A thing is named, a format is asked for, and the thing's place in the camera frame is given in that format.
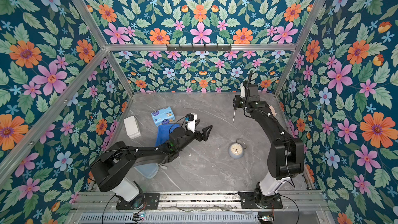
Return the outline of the black yellow screwdriver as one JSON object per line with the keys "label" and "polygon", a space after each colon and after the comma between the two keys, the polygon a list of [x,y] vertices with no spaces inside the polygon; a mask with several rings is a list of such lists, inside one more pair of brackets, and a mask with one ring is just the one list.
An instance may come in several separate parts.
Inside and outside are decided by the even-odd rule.
{"label": "black yellow screwdriver", "polygon": [[233,100],[233,110],[234,110],[234,112],[233,112],[233,120],[232,120],[232,122],[235,121],[236,110],[237,110],[237,108],[239,108],[239,106],[240,106],[240,96],[236,95],[234,100]]}

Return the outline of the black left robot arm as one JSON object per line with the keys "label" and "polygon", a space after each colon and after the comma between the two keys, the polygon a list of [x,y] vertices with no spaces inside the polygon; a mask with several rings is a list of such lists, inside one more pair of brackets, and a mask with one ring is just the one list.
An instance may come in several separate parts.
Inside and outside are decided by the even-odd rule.
{"label": "black left robot arm", "polygon": [[155,129],[145,132],[132,151],[127,151],[126,134],[121,134],[122,151],[114,143],[90,167],[101,191],[107,192],[123,179],[129,179],[149,191],[251,191],[257,183],[255,156],[230,157],[228,146],[236,139],[247,141],[251,127],[246,117],[233,120],[232,93],[139,94],[132,111],[143,117],[150,110],[170,105],[181,118],[196,113],[198,129],[212,126],[207,141],[193,140],[175,155],[166,158],[166,148],[155,145]]}

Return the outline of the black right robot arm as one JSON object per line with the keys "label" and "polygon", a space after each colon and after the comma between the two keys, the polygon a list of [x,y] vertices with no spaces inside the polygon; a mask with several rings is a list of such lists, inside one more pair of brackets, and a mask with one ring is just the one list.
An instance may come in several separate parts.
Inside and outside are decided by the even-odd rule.
{"label": "black right robot arm", "polygon": [[271,144],[267,156],[268,172],[254,191],[256,205],[266,208],[280,199],[278,190],[284,183],[304,172],[304,143],[282,127],[271,106],[260,99],[257,85],[249,81],[243,83],[233,106],[235,109],[241,108],[244,116],[254,119]]}

